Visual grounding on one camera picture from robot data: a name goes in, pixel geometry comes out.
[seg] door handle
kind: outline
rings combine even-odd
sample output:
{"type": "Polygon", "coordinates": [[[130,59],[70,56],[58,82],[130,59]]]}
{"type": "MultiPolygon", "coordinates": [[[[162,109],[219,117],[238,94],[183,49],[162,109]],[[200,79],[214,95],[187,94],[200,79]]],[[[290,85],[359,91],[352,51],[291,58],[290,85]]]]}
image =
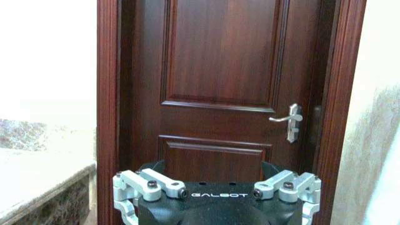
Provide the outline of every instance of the door handle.
{"type": "Polygon", "coordinates": [[[287,140],[294,143],[299,139],[300,132],[300,121],[303,121],[302,116],[302,106],[296,103],[290,106],[290,115],[283,118],[270,117],[272,122],[284,122],[288,121],[288,131],[287,131],[287,140]]]}

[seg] door trim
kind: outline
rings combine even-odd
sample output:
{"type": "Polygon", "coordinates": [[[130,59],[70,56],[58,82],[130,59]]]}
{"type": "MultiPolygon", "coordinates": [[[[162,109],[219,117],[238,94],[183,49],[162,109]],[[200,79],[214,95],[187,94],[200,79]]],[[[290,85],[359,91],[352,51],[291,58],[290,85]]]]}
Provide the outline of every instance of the door trim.
{"type": "Polygon", "coordinates": [[[367,0],[342,0],[334,19],[336,32],[324,84],[320,147],[312,169],[323,180],[320,213],[315,218],[319,225],[331,223],[366,4],[367,0]]]}
{"type": "MultiPolygon", "coordinates": [[[[119,57],[126,54],[122,52],[120,43],[132,45],[130,40],[120,38],[119,33],[122,30],[130,32],[130,27],[120,29],[122,4],[127,1],[98,0],[98,223],[100,225],[120,224],[120,215],[114,210],[111,178],[116,171],[126,167],[124,159],[120,158],[120,149],[126,145],[122,137],[130,135],[123,132],[120,134],[120,130],[124,130],[120,115],[131,112],[120,110],[120,104],[127,102],[120,101],[126,96],[122,96],[124,87],[119,85],[122,79],[127,79],[120,74],[131,70],[130,67],[122,66],[124,62],[119,57]]],[[[367,0],[339,0],[335,8],[327,73],[323,80],[323,119],[318,144],[312,150],[315,152],[312,170],[324,182],[322,209],[315,224],[331,222],[366,2],[367,0]]],[[[127,5],[131,9],[135,7],[132,3],[127,5]]],[[[324,19],[322,16],[320,24],[324,24],[324,19]]]]}

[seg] door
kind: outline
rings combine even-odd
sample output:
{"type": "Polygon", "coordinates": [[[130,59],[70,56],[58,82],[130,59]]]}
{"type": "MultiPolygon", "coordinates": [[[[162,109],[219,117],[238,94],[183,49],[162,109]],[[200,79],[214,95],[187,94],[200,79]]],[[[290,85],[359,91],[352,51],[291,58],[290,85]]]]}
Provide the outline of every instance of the door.
{"type": "Polygon", "coordinates": [[[298,170],[290,106],[307,118],[319,0],[136,0],[131,169],[166,160],[178,180],[255,181],[298,170]]]}

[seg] granite countertop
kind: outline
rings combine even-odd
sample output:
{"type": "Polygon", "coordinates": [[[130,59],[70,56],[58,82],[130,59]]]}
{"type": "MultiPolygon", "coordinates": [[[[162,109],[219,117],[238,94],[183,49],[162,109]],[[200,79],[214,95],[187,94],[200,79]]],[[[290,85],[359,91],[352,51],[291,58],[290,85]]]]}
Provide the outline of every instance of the granite countertop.
{"type": "Polygon", "coordinates": [[[12,224],[95,170],[96,161],[76,152],[0,148],[0,224],[12,224]]]}

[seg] printed logo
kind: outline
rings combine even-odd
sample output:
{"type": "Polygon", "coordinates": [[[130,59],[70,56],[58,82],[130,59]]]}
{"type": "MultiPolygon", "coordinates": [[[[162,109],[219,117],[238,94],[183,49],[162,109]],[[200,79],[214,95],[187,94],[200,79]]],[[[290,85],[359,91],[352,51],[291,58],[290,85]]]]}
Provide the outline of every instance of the printed logo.
{"type": "Polygon", "coordinates": [[[212,198],[244,198],[246,196],[248,196],[250,194],[235,194],[235,193],[232,193],[232,194],[228,194],[228,193],[223,193],[223,194],[214,194],[214,193],[211,193],[211,194],[207,194],[207,193],[204,193],[204,194],[202,194],[202,193],[192,193],[192,197],[212,197],[212,198]]]}

